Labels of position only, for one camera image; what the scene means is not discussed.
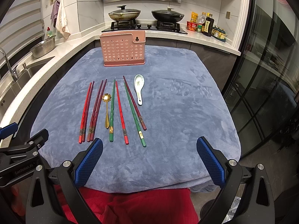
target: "soy sauce bottle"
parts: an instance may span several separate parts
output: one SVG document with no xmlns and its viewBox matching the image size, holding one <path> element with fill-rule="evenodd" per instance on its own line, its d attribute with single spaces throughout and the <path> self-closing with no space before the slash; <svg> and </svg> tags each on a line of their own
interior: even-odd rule
<svg viewBox="0 0 299 224">
<path fill-rule="evenodd" d="M 201 31 L 202 34 L 211 37 L 213 25 L 214 25 L 213 14 L 207 13 L 206 22 L 204 23 L 204 26 L 202 26 L 203 28 L 203 30 Z"/>
</svg>

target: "floor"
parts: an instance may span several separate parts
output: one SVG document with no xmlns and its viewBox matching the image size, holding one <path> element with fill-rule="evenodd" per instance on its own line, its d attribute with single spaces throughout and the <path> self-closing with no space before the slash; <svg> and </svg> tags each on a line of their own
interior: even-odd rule
<svg viewBox="0 0 299 224">
<path fill-rule="evenodd" d="M 240 160 L 242 166 L 254 167 L 262 163 L 267 170 L 274 200 L 285 190 L 299 183 L 297 168 L 299 164 L 298 145 L 291 145 L 277 152 L 280 145 L 270 140 L 251 155 Z M 241 196 L 244 186 L 240 185 L 237 196 Z M 220 188 L 210 193 L 191 193 L 191 199 L 199 216 L 202 206 L 209 200 L 215 199 Z"/>
</svg>

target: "red food container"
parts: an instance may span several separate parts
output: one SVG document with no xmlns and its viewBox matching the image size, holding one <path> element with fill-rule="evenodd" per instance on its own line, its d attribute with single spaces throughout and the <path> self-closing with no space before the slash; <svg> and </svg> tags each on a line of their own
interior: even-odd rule
<svg viewBox="0 0 299 224">
<path fill-rule="evenodd" d="M 198 25 L 197 23 L 187 21 L 187 29 L 190 31 L 196 31 L 197 25 Z"/>
<path fill-rule="evenodd" d="M 144 64 L 145 30 L 105 32 L 100 40 L 104 66 Z"/>
</svg>

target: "gold spoon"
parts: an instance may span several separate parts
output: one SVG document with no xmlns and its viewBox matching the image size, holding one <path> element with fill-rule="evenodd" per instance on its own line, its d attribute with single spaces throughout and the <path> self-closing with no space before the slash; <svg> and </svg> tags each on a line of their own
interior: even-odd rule
<svg viewBox="0 0 299 224">
<path fill-rule="evenodd" d="M 106 120 L 105 120 L 105 127 L 109 128 L 109 116 L 108 116 L 108 102 L 111 100 L 111 95 L 108 93 L 105 93 L 105 95 L 102 97 L 103 101 L 106 102 Z"/>
</svg>

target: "stainless steel sink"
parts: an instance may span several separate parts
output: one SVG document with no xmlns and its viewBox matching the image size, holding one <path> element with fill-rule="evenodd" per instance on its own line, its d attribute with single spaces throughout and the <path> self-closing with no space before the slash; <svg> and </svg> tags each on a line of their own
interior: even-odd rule
<svg viewBox="0 0 299 224">
<path fill-rule="evenodd" d="M 11 102 L 26 85 L 26 83 L 36 74 L 47 62 L 53 57 L 34 62 L 27 66 L 19 73 L 19 78 L 16 82 L 13 81 L 9 73 L 7 73 L 0 81 L 0 121 L 2 120 L 6 110 Z"/>
</svg>

